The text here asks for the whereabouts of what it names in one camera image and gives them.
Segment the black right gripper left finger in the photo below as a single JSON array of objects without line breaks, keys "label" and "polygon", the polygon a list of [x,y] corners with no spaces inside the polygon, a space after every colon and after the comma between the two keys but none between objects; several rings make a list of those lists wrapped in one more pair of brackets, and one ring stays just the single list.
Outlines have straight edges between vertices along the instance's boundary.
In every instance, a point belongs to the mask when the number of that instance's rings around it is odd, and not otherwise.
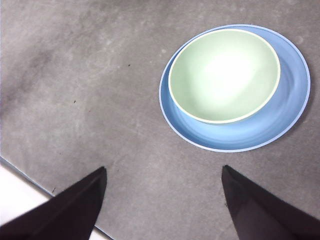
[{"label": "black right gripper left finger", "polygon": [[40,206],[0,227],[2,240],[87,240],[102,208],[107,170],[100,167]]}]

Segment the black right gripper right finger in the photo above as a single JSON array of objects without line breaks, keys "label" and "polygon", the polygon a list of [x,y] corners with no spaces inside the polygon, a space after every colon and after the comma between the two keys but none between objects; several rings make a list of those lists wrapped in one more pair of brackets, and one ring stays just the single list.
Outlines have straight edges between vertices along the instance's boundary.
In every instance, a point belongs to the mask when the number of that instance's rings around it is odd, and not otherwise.
[{"label": "black right gripper right finger", "polygon": [[226,205],[241,240],[318,240],[319,219],[276,197],[224,165],[221,172]]}]

